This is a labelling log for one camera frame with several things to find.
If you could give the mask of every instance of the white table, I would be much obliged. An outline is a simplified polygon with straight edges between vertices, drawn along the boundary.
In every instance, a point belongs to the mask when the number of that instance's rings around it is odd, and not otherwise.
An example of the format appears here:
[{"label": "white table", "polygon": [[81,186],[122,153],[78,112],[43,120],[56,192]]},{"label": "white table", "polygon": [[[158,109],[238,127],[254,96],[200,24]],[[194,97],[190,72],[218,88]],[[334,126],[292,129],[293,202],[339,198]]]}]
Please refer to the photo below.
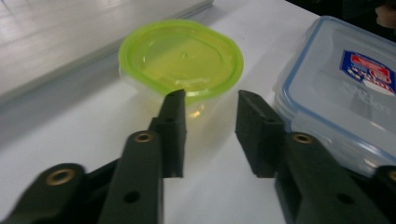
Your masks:
[{"label": "white table", "polygon": [[[245,69],[210,114],[188,120],[185,177],[165,180],[166,224],[285,223],[274,180],[251,173],[233,133],[237,90],[272,104],[277,77],[317,17],[283,0],[216,0],[192,18],[233,39]],[[156,113],[120,80],[116,54],[2,105],[0,219],[39,173],[62,162],[97,169]]]}]

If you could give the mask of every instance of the clear plastic container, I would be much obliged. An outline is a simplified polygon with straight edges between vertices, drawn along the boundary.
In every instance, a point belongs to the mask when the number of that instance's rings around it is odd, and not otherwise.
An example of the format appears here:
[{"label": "clear plastic container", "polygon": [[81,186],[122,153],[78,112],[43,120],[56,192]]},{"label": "clear plastic container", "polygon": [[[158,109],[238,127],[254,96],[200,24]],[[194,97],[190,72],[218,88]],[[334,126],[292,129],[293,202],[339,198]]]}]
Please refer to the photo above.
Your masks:
[{"label": "clear plastic container", "polygon": [[121,77],[152,105],[184,89],[191,119],[202,116],[243,70],[242,53],[231,39],[186,20],[157,21],[136,29],[123,40],[119,62]]},{"label": "clear plastic container", "polygon": [[320,18],[276,87],[288,130],[314,135],[346,168],[371,175],[396,164],[396,45]]}]

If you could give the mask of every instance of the red and blue label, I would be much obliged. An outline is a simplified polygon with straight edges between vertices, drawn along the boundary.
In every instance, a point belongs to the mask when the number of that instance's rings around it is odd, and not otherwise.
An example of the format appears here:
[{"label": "red and blue label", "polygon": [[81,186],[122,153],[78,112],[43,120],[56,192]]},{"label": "red and blue label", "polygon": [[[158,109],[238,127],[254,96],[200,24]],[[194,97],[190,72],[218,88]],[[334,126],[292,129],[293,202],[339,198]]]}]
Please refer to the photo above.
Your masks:
[{"label": "red and blue label", "polygon": [[345,50],[340,69],[365,86],[387,93],[396,92],[395,72],[372,58]]}]

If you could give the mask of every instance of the blue container lid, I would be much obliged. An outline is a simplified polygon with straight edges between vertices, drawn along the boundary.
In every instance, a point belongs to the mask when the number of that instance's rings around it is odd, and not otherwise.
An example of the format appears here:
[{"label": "blue container lid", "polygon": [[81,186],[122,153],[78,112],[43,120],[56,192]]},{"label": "blue container lid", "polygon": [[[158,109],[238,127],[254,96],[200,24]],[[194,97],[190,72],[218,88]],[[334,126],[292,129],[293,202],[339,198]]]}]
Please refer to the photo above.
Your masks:
[{"label": "blue container lid", "polygon": [[313,134],[346,168],[396,164],[396,45],[332,17],[311,28],[276,90],[293,131]]}]

